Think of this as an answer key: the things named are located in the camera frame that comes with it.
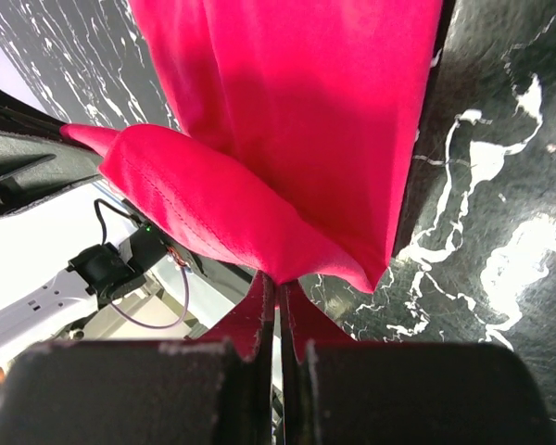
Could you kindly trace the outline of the red t-shirt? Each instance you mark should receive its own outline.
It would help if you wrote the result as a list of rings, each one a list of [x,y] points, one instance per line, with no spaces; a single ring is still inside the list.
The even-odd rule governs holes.
[[[394,247],[439,1],[134,1],[180,127],[61,132],[185,247],[372,292]]]

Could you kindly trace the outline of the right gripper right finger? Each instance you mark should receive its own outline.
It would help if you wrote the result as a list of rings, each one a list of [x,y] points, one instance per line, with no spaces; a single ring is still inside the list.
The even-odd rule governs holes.
[[[357,341],[277,290],[288,444],[552,444],[537,384],[488,343]]]

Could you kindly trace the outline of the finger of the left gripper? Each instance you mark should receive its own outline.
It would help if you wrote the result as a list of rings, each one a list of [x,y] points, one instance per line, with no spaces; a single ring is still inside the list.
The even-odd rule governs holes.
[[[0,90],[0,219],[101,178],[102,158],[62,136],[63,126]]]

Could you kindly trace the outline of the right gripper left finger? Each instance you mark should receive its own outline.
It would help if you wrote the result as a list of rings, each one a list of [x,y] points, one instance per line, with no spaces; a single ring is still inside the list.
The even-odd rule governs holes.
[[[0,444],[268,444],[275,285],[192,340],[45,342],[0,387]]]

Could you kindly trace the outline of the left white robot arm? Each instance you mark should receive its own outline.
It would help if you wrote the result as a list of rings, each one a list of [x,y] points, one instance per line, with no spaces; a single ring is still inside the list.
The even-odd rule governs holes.
[[[0,90],[1,289],[56,265],[0,309],[0,363],[98,310],[86,273],[109,256],[96,240],[99,155],[61,134],[64,124]]]

